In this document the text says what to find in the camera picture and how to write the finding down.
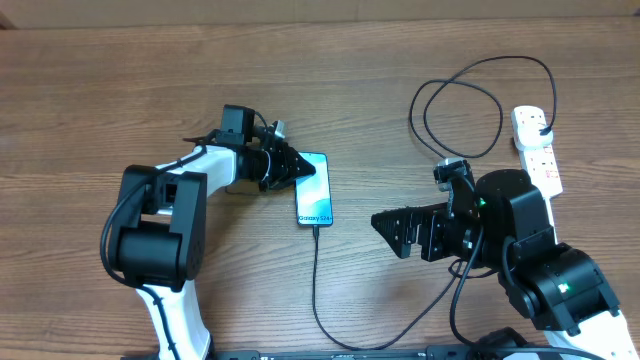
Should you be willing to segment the Samsung Galaxy smartphone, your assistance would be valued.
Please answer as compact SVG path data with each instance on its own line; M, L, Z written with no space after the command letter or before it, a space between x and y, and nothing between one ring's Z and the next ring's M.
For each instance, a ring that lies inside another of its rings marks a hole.
M328 227L333 224L328 158L324 153L302 152L315 173L296 180L297 222L300 226Z

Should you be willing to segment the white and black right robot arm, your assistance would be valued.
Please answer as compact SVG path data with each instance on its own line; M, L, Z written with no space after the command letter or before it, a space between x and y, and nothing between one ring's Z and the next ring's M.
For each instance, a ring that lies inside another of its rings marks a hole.
M466 161L438 165L434 178L446 202L372 215L372 227L399 258L413 245L427 262L454 257L466 282L474 268L498 276L511 306L548 343L526 342L510 328L479 339L452 332L468 359L635 359L620 302L585 252L555 239L541 191L524 170L474 179Z

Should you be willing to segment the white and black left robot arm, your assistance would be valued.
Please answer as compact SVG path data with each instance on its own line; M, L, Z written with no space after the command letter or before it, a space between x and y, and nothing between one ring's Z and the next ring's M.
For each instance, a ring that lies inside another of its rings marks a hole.
M106 273L145 303L159 341L156 359L216 356L195 286L208 198L239 180L267 192L316 172L287 143L283 122L268 124L244 106L225 105L220 127L190 141L192 151L170 163L124 170L100 238Z

